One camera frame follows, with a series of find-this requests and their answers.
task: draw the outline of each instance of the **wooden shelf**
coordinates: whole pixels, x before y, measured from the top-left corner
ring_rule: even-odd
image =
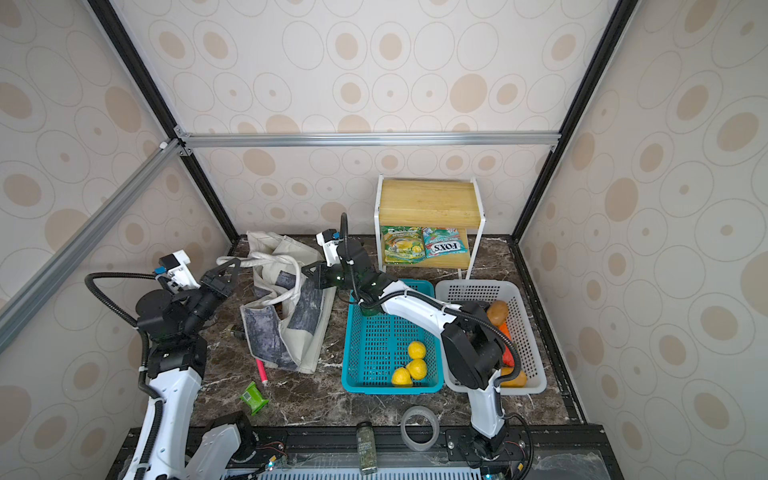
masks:
[[[462,242],[464,246],[469,249],[469,239],[467,238],[467,229],[459,228],[458,233],[462,236]],[[426,260],[422,260],[418,263],[387,263],[386,266],[417,266],[420,268],[451,268],[465,270],[469,267],[469,252],[467,253],[451,253],[450,255],[441,255],[440,257],[432,257]]]
[[[480,218],[475,186],[470,182],[387,178],[382,183],[381,225],[467,229],[478,228]]]

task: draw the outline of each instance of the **dark marble table surface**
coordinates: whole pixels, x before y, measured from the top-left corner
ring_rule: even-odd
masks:
[[[317,247],[313,237],[297,239]],[[364,241],[369,254],[375,258],[374,239],[369,237]],[[241,241],[237,255],[245,257],[247,252],[247,242]],[[433,284],[457,277],[455,270],[398,267],[388,271],[400,278],[430,280]],[[472,278],[507,280],[521,287],[504,238],[482,238]],[[453,392],[447,386],[437,393],[417,396],[368,396],[347,392],[342,387],[348,306],[338,296],[348,298],[347,292],[337,295],[333,304],[316,372],[307,375],[267,369],[269,385],[261,386],[256,360],[250,355],[246,342],[223,332],[230,324],[242,326],[240,305],[255,300],[250,289],[252,282],[250,269],[245,269],[240,275],[237,291],[219,309],[216,323],[203,331],[208,341],[208,364],[191,425],[205,425],[209,420],[235,410],[250,413],[250,409],[240,400],[240,394],[251,381],[255,381],[264,397],[270,400],[260,412],[249,417],[253,425],[355,425],[365,420],[374,425],[398,425],[403,413],[414,405],[431,409],[442,425],[469,424],[471,414],[467,395]],[[530,315],[525,294],[523,300]],[[562,425],[568,421],[568,416],[535,324],[533,330],[547,375],[547,389],[533,396],[503,397],[504,407],[507,412],[522,414],[531,424]]]

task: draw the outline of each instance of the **patterned wallpaper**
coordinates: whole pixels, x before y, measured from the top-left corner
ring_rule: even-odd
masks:
[[[625,478],[765,478],[768,2],[648,0],[524,255]]]
[[[0,307],[165,136],[74,0],[0,4]]]
[[[197,153],[241,233],[314,234],[339,228],[345,211],[352,233],[371,234],[379,173],[464,181],[476,177],[485,232],[510,233],[549,146],[199,148]]]
[[[558,130],[616,0],[114,0],[190,132]]]
[[[104,478],[147,405],[139,336],[83,283],[94,271],[147,272],[184,248],[195,277],[229,242],[172,161],[0,355],[0,478]],[[99,280],[135,315],[146,280]]]

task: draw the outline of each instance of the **pink marker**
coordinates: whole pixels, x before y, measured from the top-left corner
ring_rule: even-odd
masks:
[[[261,377],[261,384],[266,386],[266,369],[264,368],[264,362],[256,359],[256,365],[259,367],[259,376]]]

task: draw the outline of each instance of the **candy bag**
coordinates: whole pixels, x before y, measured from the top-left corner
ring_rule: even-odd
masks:
[[[424,246],[427,258],[439,257],[450,253],[467,253],[461,235],[455,228],[424,227]]]
[[[382,227],[385,263],[418,263],[425,259],[422,229]]]

